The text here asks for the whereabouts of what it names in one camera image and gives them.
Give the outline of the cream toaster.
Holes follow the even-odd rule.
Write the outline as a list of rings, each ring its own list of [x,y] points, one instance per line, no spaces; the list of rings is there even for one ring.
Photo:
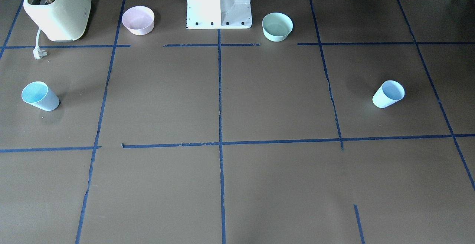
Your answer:
[[[85,33],[91,0],[24,0],[23,8],[53,42],[72,42]]]

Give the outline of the mint green bowl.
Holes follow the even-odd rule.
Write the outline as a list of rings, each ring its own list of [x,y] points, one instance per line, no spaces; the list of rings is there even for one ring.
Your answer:
[[[272,42],[281,42],[292,32],[294,23],[284,13],[273,12],[262,19],[263,34]]]

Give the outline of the pink bowl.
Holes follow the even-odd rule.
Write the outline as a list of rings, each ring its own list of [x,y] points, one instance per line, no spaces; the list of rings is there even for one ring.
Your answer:
[[[150,33],[155,25],[155,14],[147,6],[133,6],[122,14],[122,24],[136,36]]]

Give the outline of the blue cup robot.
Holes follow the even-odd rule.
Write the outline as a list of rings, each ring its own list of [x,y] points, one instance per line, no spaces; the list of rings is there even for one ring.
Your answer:
[[[22,100],[34,107],[51,112],[56,109],[60,100],[49,86],[41,81],[31,82],[22,90]]]
[[[386,108],[404,97],[404,87],[395,80],[387,80],[373,95],[373,104],[378,108]]]

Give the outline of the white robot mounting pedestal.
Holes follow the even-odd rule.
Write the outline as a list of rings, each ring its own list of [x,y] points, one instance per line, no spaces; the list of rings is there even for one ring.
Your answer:
[[[250,0],[187,0],[188,29],[248,29],[252,24]]]

